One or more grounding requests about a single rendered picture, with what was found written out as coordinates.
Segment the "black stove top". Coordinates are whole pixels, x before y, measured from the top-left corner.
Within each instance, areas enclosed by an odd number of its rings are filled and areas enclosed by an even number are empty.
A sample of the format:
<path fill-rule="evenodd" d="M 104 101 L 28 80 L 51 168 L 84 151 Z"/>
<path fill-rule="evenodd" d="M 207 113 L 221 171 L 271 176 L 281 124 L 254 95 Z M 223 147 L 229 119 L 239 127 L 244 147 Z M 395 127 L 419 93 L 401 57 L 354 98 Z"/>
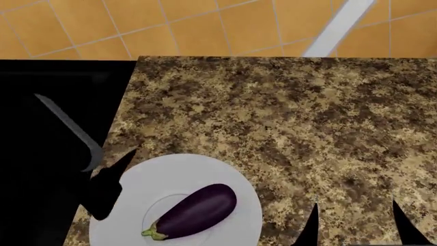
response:
<path fill-rule="evenodd" d="M 62 246 L 133 61 L 0 59 L 0 246 Z"/>

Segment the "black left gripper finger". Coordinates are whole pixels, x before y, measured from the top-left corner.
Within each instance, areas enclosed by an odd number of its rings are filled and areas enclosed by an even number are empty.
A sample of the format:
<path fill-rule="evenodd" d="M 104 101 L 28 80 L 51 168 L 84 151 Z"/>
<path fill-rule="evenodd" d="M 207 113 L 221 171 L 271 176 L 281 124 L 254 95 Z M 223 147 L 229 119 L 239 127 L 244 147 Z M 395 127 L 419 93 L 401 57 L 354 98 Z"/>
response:
<path fill-rule="evenodd" d="M 133 149 L 129 153 L 126 153 L 121 159 L 119 159 L 112 166 L 109 167 L 110 172 L 124 172 L 132 161 L 136 152 L 137 150 Z"/>

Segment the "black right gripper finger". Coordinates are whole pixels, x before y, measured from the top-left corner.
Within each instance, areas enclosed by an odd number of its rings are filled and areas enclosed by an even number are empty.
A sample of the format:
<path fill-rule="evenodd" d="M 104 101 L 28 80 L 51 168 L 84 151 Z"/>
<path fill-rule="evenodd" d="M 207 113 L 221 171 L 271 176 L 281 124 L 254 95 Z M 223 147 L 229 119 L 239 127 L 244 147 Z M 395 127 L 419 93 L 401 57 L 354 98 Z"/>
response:
<path fill-rule="evenodd" d="M 399 204 L 392 201 L 393 216 L 402 245 L 433 245 L 407 218 Z"/>
<path fill-rule="evenodd" d="M 292 246 L 318 246 L 319 213 L 315 203 L 305 227 Z"/>

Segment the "white round plate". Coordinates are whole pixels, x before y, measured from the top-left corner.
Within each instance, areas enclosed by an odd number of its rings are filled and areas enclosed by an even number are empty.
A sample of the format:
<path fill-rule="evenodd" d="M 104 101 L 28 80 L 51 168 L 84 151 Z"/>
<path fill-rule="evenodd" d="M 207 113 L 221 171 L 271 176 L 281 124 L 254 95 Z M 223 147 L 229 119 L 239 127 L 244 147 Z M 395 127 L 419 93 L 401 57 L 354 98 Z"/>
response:
<path fill-rule="evenodd" d="M 231 165 L 196 154 L 170 154 L 131 167 L 119 180 L 122 192 L 111 214 L 90 219 L 90 246 L 257 246 L 262 208 L 251 183 Z M 154 241 L 141 232 L 191 193 L 210 184 L 226 184 L 237 196 L 236 208 L 214 227 L 178 239 Z"/>

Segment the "purple eggplant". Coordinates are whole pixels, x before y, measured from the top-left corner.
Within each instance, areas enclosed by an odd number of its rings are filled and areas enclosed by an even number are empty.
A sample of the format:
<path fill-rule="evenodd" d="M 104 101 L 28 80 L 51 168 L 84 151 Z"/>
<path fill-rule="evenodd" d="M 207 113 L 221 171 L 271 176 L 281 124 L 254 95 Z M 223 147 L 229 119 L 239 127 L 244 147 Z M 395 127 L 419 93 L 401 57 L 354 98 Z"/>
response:
<path fill-rule="evenodd" d="M 236 204 L 234 190 L 226 184 L 211 184 L 178 202 L 141 235 L 155 241 L 194 235 L 222 222 Z"/>

